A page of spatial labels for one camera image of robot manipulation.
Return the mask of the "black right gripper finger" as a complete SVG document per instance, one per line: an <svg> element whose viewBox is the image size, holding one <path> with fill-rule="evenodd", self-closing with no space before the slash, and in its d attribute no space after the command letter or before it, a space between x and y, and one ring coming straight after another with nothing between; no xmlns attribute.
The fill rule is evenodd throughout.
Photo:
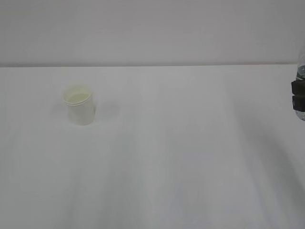
<svg viewBox="0 0 305 229"><path fill-rule="evenodd" d="M291 82L293 95L305 95L305 80L295 80Z"/></svg>
<svg viewBox="0 0 305 229"><path fill-rule="evenodd" d="M293 95L292 96L293 109L295 111L305 111L305 96Z"/></svg>

